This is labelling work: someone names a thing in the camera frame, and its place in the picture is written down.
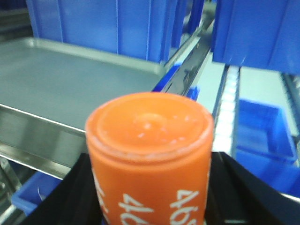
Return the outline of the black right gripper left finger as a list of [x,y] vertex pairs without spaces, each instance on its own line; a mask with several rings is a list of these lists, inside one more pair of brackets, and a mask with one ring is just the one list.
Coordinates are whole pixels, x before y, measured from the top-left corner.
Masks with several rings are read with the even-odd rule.
[[63,181],[22,225],[100,225],[103,214],[88,154],[83,153]]

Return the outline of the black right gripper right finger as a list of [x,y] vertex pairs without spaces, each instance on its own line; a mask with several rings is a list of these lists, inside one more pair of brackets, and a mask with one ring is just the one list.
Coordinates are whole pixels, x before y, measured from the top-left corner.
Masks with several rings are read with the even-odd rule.
[[224,152],[213,152],[208,225],[298,225],[300,204],[255,177]]

